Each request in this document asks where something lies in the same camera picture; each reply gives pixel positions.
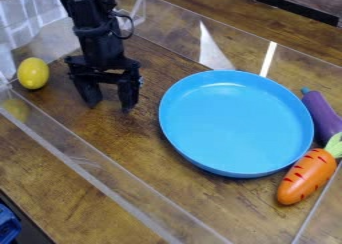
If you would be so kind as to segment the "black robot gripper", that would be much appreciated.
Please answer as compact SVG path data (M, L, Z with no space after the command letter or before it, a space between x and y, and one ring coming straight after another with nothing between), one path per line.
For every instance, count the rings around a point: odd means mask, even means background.
M125 56L115 0L61 0L73 19L73 31L83 54L67 57L70 77L87 106L94 108L103 99L99 82L118 84L122 111L129 113L139 101L142 76L139 62Z

